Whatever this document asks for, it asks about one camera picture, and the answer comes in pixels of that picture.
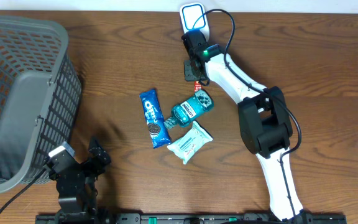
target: red object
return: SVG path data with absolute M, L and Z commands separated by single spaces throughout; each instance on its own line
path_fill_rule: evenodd
M 194 92 L 197 92 L 198 90 L 202 90 L 203 86 L 198 83 L 198 81 L 194 81 Z

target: wood grain surface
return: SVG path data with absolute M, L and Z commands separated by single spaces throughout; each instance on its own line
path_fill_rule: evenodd
M 193 94 L 177 13 L 24 12 L 68 31 L 68 53 L 84 79 L 70 144 L 86 158 L 92 135 L 112 164 L 97 182 L 100 206 L 144 213 L 235 213 L 267 210 L 269 193 L 257 158 L 239 134 L 237 107 L 212 83 L 215 107 L 198 121 L 214 137 L 187 165 L 166 147 L 152 149 L 139 93 L 157 89 L 164 115 Z M 235 13 L 229 53 L 252 78 L 279 86 L 303 130 L 291 155 L 296 191 L 312 212 L 343 212 L 358 223 L 358 15 Z M 231 32 L 224 14 L 209 15 L 211 43 Z M 170 131 L 173 140 L 189 128 Z M 0 194 L 0 207 L 22 185 Z M 55 183 L 31 187 L 0 223 L 33 223 L 59 210 Z

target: white backdrop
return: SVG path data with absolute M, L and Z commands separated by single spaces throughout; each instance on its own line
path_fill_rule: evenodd
M 0 0 L 0 9 L 82 11 L 178 11 L 183 0 Z M 230 12 L 358 13 L 358 0 L 199 0 Z

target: perforated basket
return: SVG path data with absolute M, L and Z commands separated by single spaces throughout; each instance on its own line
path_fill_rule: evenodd
M 55 22 L 0 16 L 0 192 L 30 182 L 70 136 L 81 84 L 67 45 Z

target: white label sticker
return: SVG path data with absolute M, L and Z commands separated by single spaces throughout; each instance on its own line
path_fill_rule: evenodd
M 186 111 L 186 114 L 190 118 L 193 118 L 194 116 L 196 116 L 196 112 L 193 110 L 193 108 L 190 106 L 190 104 L 187 103 L 187 101 L 184 101 L 180 106 Z

